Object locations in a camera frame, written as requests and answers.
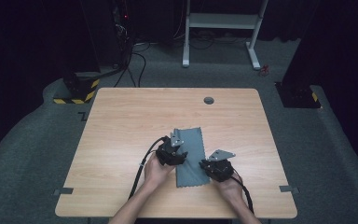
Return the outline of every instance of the gray carpet floor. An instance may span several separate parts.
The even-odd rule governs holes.
[[[257,41],[261,64],[269,75],[253,70],[243,41],[214,43],[207,49],[190,49],[190,66],[182,67],[183,48],[139,45],[134,51],[147,65],[141,87],[254,88],[257,89],[294,194],[298,215],[271,223],[358,223],[358,158],[339,125],[324,90],[311,86],[322,108],[284,108],[274,82],[282,81],[299,41]],[[193,40],[197,48],[209,43]],[[143,60],[133,55],[130,70],[138,78]],[[113,87],[118,75],[104,77],[98,88]],[[55,105],[52,97],[61,81],[48,85],[45,102],[24,117],[0,144],[0,223],[87,223],[86,218],[57,217],[58,197],[78,141],[85,127],[78,112],[86,105]],[[125,73],[117,85],[131,87]],[[91,223],[106,223],[93,218]]]

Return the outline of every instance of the person's left hand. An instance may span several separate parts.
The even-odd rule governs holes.
[[[158,188],[167,180],[168,174],[174,168],[175,166],[161,165],[156,153],[153,153],[145,166],[145,185],[153,189]]]

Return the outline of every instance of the human arm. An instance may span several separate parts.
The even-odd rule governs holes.
[[[234,174],[232,177],[236,179],[240,178],[237,174]],[[235,180],[230,178],[223,182],[214,181],[214,183],[242,224],[261,224],[243,200],[242,187]]]
[[[142,207],[153,192],[161,186],[174,166],[161,165],[153,153],[145,165],[145,182],[135,194],[117,211],[108,224],[134,223]]]

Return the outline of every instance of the yellow and black hazard tape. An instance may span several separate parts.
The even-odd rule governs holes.
[[[76,104],[76,105],[82,105],[87,104],[91,101],[92,97],[95,94],[95,91],[97,89],[98,83],[100,82],[100,79],[97,79],[91,83],[90,88],[85,92],[86,97],[84,99],[79,98],[54,98],[54,103],[58,105],[66,105],[66,104]]]

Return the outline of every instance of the hazard striped base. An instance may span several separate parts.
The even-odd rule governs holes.
[[[53,98],[54,103],[59,105],[66,105],[66,104],[81,105],[81,104],[89,103],[95,94],[100,79],[86,81],[86,82],[87,83],[83,83],[82,88],[80,89],[77,97],[74,97],[68,90],[66,90],[66,93],[60,92],[54,96]]]

